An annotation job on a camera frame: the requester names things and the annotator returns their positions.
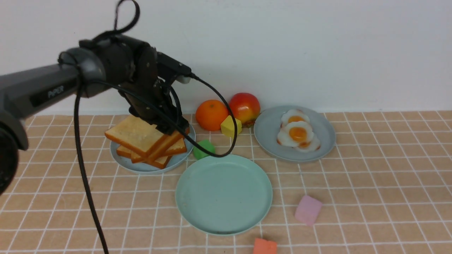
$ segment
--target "orange cube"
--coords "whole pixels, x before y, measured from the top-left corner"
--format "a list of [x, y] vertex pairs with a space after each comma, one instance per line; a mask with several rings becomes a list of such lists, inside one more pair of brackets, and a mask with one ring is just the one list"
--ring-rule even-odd
[[276, 242], [256, 238], [253, 254], [276, 254], [277, 246]]

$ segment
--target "green cube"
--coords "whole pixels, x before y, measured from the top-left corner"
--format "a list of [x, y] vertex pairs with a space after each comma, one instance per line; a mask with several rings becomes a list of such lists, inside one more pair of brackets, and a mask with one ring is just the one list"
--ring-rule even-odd
[[[206, 149], [207, 151], [212, 152], [212, 153], [215, 153], [215, 147], [212, 145], [212, 143], [211, 143], [209, 140], [207, 140], [207, 139], [201, 140], [200, 142], [198, 142], [198, 144], [199, 144], [202, 148]], [[197, 160], [200, 160], [200, 159], [202, 159], [202, 158], [204, 158], [204, 157], [209, 156], [209, 155], [206, 154], [205, 152], [199, 150], [197, 147], [194, 147], [194, 148], [193, 148], [193, 155], [195, 156], [195, 158], [196, 158]]]

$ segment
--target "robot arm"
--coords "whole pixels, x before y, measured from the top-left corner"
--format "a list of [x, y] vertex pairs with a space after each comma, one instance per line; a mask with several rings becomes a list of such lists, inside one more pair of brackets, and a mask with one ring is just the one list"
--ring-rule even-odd
[[[18, 149], [27, 150], [28, 140], [21, 119], [74, 94], [81, 84], [82, 97], [90, 98], [110, 87], [96, 81], [119, 85], [139, 94], [179, 127], [188, 122], [170, 97], [171, 85], [188, 83], [191, 69], [157, 52], [148, 43], [124, 35], [98, 42], [82, 40], [79, 47], [63, 52], [59, 63], [0, 76], [0, 193], [11, 182], [19, 158]], [[130, 104], [129, 112], [165, 134], [174, 127], [136, 98], [120, 92]]]

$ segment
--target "plate rim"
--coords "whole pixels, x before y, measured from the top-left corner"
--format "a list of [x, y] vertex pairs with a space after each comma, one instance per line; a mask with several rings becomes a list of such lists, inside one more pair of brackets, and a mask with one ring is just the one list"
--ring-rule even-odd
[[196, 228], [197, 230], [199, 230], [199, 231], [201, 231], [201, 232], [204, 232], [205, 234], [208, 234], [208, 235], [233, 236], [233, 235], [240, 235], [240, 234], [243, 234], [243, 233], [245, 233], [245, 232], [247, 232], [247, 231], [253, 229], [254, 227], [256, 227], [256, 226], [257, 226], [257, 225], [258, 225], [265, 217], [267, 217], [267, 215], [268, 215], [268, 213], [270, 212], [270, 209], [271, 209], [271, 207], [272, 207], [272, 204], [273, 204], [273, 186], [272, 186], [272, 183], [271, 183], [271, 181], [270, 181], [270, 178], [268, 178], [268, 175], [267, 175], [267, 173], [264, 171], [264, 169], [262, 169], [262, 167], [260, 167], [257, 163], [255, 163], [255, 162], [252, 161], [251, 159], [248, 159], [248, 158], [246, 158], [246, 157], [239, 156], [239, 155], [229, 154], [229, 155], [227, 155], [227, 156], [225, 156], [225, 157], [222, 157], [222, 158], [220, 158], [220, 159], [224, 159], [224, 158], [226, 158], [226, 157], [228, 157], [228, 156], [236, 157], [236, 158], [239, 158], [240, 160], [245, 159], [245, 160], [247, 160], [247, 161], [249, 161], [249, 162], [255, 164], [255, 165], [262, 171], [262, 173], [265, 175], [266, 183], [267, 183], [268, 186], [270, 186], [270, 188], [271, 188], [271, 191], [269, 191], [269, 193], [270, 193], [270, 200], [269, 200], [270, 202], [269, 202], [269, 206], [266, 208], [266, 211], [265, 211], [263, 217], [262, 217], [258, 222], [256, 222], [255, 224], [253, 224], [253, 225], [252, 225], [251, 227], [249, 227], [248, 229], [243, 230], [243, 231], [240, 231], [240, 232], [235, 232], [235, 233], [231, 233], [231, 234], [217, 234], [217, 233], [212, 233], [212, 232], [209, 232], [209, 231], [205, 231], [205, 230], [202, 230], [202, 229], [196, 227], [195, 225], [193, 225], [193, 224], [186, 218], [186, 216], [184, 216], [184, 213], [181, 212], [181, 209], [180, 209], [180, 207], [179, 207], [180, 205], [179, 205], [178, 199], [177, 199], [177, 196], [178, 196], [178, 189], [180, 190], [180, 184], [179, 184], [179, 183], [180, 183], [180, 180], [182, 179], [183, 175], [184, 175], [186, 172], [189, 172], [188, 169], [189, 169], [190, 167], [192, 167], [191, 170], [193, 170], [194, 168], [196, 168], [196, 164], [202, 163], [202, 161], [203, 161], [203, 160], [205, 161], [205, 159], [208, 159], [208, 158], [212, 159], [212, 158], [213, 158], [213, 159], [215, 160], [215, 159], [219, 159], [219, 158], [215, 158], [215, 157], [212, 157], [212, 156], [207, 156], [207, 157], [204, 157], [204, 158], [202, 158], [202, 159], [200, 159], [200, 160], [197, 160], [197, 161], [195, 161], [193, 164], [191, 164], [190, 166], [188, 166], [188, 167], [186, 168], [186, 170], [185, 170], [185, 171], [181, 174], [181, 176], [179, 177], [179, 180], [177, 181], [177, 184], [176, 184], [176, 190], [175, 190], [175, 192], [174, 192], [174, 199], [175, 199], [175, 201], [176, 201], [176, 207], [177, 207], [177, 210], [179, 211], [179, 213], [180, 213], [180, 215], [182, 216], [182, 218], [184, 218], [184, 220], [185, 220], [189, 225], [191, 225], [192, 227], [194, 227], [194, 228]]
[[[189, 135], [191, 134], [191, 131], [193, 131], [192, 139], [196, 140], [196, 131], [195, 131], [195, 129], [194, 129], [192, 124], [190, 124], [190, 133], [189, 133]], [[115, 155], [113, 154], [113, 143], [114, 144], [118, 144], [118, 143], [110, 141], [110, 154], [111, 154], [112, 158], [115, 160], [115, 162], [118, 163], [121, 167], [125, 168], [127, 171], [135, 173], [135, 174], [138, 174], [138, 175], [163, 174], [165, 172], [171, 171], [171, 170], [177, 168], [178, 166], [180, 166], [183, 162], [185, 162], [188, 159], [188, 157], [190, 156], [190, 154], [192, 153], [193, 148], [194, 148], [194, 146], [192, 145], [192, 147], [190, 149], [187, 149], [187, 151], [185, 152], [185, 153], [187, 153], [186, 156], [183, 159], [181, 159], [180, 162], [178, 162], [178, 163], [176, 163], [176, 164], [174, 164], [174, 165], [172, 165], [170, 167], [165, 167], [165, 168], [160, 169], [160, 170], [138, 171], [138, 170], [133, 170], [133, 169], [130, 169], [128, 167], [123, 166], [121, 163], [118, 162], [118, 160], [115, 159]]]
[[[263, 113], [266, 112], [266, 111], [275, 110], [275, 109], [277, 109], [277, 108], [286, 108], [286, 107], [300, 108], [300, 109], [308, 109], [308, 110], [311, 110], [312, 112], [318, 114], [319, 116], [323, 117], [323, 118], [326, 120], [326, 122], [328, 123], [328, 126], [331, 127], [331, 129], [333, 130], [333, 135], [334, 135], [334, 136], [333, 136], [333, 139], [334, 139], [334, 140], [333, 140], [333, 142], [332, 142], [332, 144], [331, 144], [331, 147], [328, 149], [327, 152], [325, 152], [323, 155], [320, 155], [320, 156], [317, 156], [317, 157], [314, 157], [314, 158], [311, 158], [311, 159], [307, 159], [307, 160], [291, 160], [291, 159], [286, 159], [286, 158], [280, 157], [280, 156], [278, 156], [278, 155], [276, 155], [276, 154], [270, 152], [267, 148], [265, 148], [265, 147], [261, 144], [261, 142], [259, 141], [259, 139], [258, 139], [257, 136], [255, 135], [255, 131], [254, 131], [254, 129], [256, 128], [256, 125], [258, 124], [259, 117], [261, 117], [261, 116], [263, 115]], [[275, 158], [275, 159], [281, 159], [281, 160], [288, 161], [288, 162], [293, 162], [293, 163], [307, 163], [307, 162], [312, 162], [312, 161], [317, 161], [317, 160], [322, 159], [323, 157], [327, 156], [327, 155], [334, 149], [334, 146], [336, 145], [336, 138], [337, 138], [337, 137], [336, 137], [336, 130], [334, 129], [334, 126], [331, 124], [331, 122], [330, 122], [325, 116], [323, 116], [321, 113], [319, 113], [319, 112], [317, 112], [317, 111], [315, 111], [315, 110], [313, 110], [313, 109], [306, 108], [306, 107], [303, 107], [303, 106], [292, 105], [292, 104], [290, 104], [290, 105], [276, 106], [276, 107], [268, 108], [268, 109], [265, 109], [264, 111], [262, 111], [262, 112], [259, 114], [259, 116], [257, 117], [257, 119], [256, 119], [256, 121], [255, 121], [255, 124], [253, 125], [253, 135], [254, 135], [254, 137], [256, 138], [257, 142], [259, 143], [259, 146], [260, 146], [265, 152], [267, 152], [269, 155], [271, 155], [273, 158]]]

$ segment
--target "foam block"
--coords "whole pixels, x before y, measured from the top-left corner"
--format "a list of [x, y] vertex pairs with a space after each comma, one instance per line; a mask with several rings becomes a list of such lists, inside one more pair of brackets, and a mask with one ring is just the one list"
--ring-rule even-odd
[[[201, 140], [200, 142], [198, 142], [198, 144], [200, 146], [202, 146], [204, 149], [206, 149], [207, 151], [215, 153], [215, 147], [212, 145], [212, 143], [209, 140], [207, 140], [207, 139]], [[194, 147], [193, 148], [193, 156], [195, 156], [195, 158], [197, 160], [200, 160], [209, 155], [206, 154], [205, 152], [199, 150], [197, 147]]]
[[[242, 122], [239, 119], [235, 119], [237, 123], [237, 135], [242, 132]], [[234, 138], [234, 122], [232, 121], [232, 116], [227, 116], [226, 119], [221, 123], [221, 132], [223, 135]]]
[[295, 211], [295, 218], [308, 226], [312, 226], [321, 208], [322, 202], [305, 195], [298, 204], [297, 210]]
[[277, 247], [276, 242], [256, 238], [254, 240], [253, 254], [276, 254]]

